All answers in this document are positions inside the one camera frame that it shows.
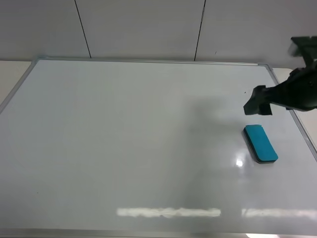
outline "whiteboard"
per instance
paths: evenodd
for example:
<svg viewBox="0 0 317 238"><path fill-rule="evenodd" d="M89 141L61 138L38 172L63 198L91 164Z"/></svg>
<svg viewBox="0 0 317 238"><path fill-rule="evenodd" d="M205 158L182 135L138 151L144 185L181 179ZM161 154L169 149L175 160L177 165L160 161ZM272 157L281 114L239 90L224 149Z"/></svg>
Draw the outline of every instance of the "whiteboard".
<svg viewBox="0 0 317 238"><path fill-rule="evenodd" d="M0 114L0 228L317 235L316 160L284 108L244 115L257 85L264 66L39 60Z"/></svg>

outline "eraser felt pad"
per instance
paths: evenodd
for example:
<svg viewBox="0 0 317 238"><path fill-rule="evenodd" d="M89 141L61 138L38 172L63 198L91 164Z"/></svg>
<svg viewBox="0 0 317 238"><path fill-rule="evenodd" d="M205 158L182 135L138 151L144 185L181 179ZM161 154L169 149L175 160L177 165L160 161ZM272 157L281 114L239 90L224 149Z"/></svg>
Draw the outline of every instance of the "eraser felt pad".
<svg viewBox="0 0 317 238"><path fill-rule="evenodd" d="M274 163L278 159L261 125L247 125L243 131L258 163Z"/></svg>

